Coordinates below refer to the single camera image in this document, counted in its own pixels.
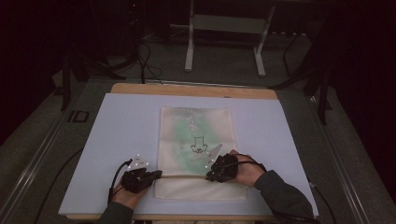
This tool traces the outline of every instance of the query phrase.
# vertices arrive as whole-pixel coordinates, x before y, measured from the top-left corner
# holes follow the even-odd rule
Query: dark sleeve
[[[110,203],[97,224],[130,224],[133,214],[134,210],[123,204]]]
[[[254,187],[261,192],[272,210],[298,217],[314,217],[311,203],[297,188],[285,183],[275,171],[260,176]]]

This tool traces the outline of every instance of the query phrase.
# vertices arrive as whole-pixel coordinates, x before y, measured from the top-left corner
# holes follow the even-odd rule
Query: hand
[[[121,203],[132,210],[137,206],[139,203],[140,199],[149,191],[149,188],[143,189],[139,193],[132,193],[131,191],[128,191],[124,188],[122,188],[121,184],[118,184],[114,188],[114,195],[111,199],[112,202],[115,203]]]
[[[236,155],[239,153],[233,149],[230,154]],[[253,161],[253,159],[250,159],[249,157],[250,156],[236,155],[238,161]],[[263,174],[265,174],[265,172],[260,166],[252,163],[243,163],[238,166],[238,174],[235,177],[235,181],[248,187],[254,187],[256,180]]]

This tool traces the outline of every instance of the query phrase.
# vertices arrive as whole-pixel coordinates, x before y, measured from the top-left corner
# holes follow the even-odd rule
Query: person
[[[253,161],[249,156],[240,155],[236,150],[230,152],[238,161]],[[311,203],[294,186],[283,181],[273,170],[265,172],[259,165],[242,163],[234,181],[261,192],[274,216],[280,223],[316,223],[313,219]],[[134,209],[149,188],[134,194],[116,186],[112,202],[98,220],[98,224],[131,223]]]

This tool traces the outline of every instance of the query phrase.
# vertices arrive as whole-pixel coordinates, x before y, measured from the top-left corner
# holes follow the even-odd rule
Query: cloth
[[[155,183],[155,197],[179,200],[244,200],[245,186],[217,183],[204,179],[183,178],[185,175],[205,177],[210,167],[206,154],[223,143],[220,155],[237,149],[231,111],[223,108],[164,107],[161,112],[158,169],[163,176]]]
[[[261,192],[268,206],[278,212],[299,217],[314,217],[311,203],[297,188],[288,185],[275,172],[269,171],[257,179],[254,187]],[[110,203],[100,217],[98,224],[130,224],[134,211],[120,203]],[[280,223],[293,223],[280,219]]]

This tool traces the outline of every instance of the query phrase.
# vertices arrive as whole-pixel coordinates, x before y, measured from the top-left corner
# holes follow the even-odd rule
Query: gray floor
[[[283,35],[269,35],[265,42],[262,56],[267,77],[264,78],[257,77],[252,49],[245,45],[230,46],[222,42],[208,44],[210,41],[198,39],[193,70],[185,73],[185,34],[175,35],[167,43],[157,41],[155,35],[146,39],[150,47],[148,64],[153,66],[151,71],[165,84],[193,82],[265,88],[288,78],[281,55],[290,38]],[[309,41],[300,37],[288,54],[291,69],[301,62],[308,47]],[[144,46],[141,55],[148,55]],[[158,68],[163,71],[160,76]],[[140,66],[136,64],[126,71],[121,70],[120,74],[127,76],[129,82],[138,82]],[[149,70],[146,75],[152,76]],[[16,204],[9,223],[33,223],[57,172],[71,155],[84,147],[102,99],[114,82],[100,75],[92,76],[88,83],[73,82],[74,101],[68,110],[59,110],[61,97],[49,96],[1,146],[1,204],[12,193],[20,174],[23,174],[35,153],[42,148],[48,149],[30,188]],[[154,77],[152,82],[159,81]],[[303,85],[301,81],[276,93],[284,107],[304,169],[329,201],[337,222],[396,223],[395,205],[338,102],[336,92],[330,89],[329,103],[332,110],[326,114],[328,125],[322,126],[315,114],[315,104],[302,93]],[[89,111],[88,121],[66,122],[72,109]],[[57,178],[38,223],[78,223],[57,214],[78,163],[78,156],[65,166]],[[319,220],[324,224],[332,223],[328,208],[313,192],[320,213]]]

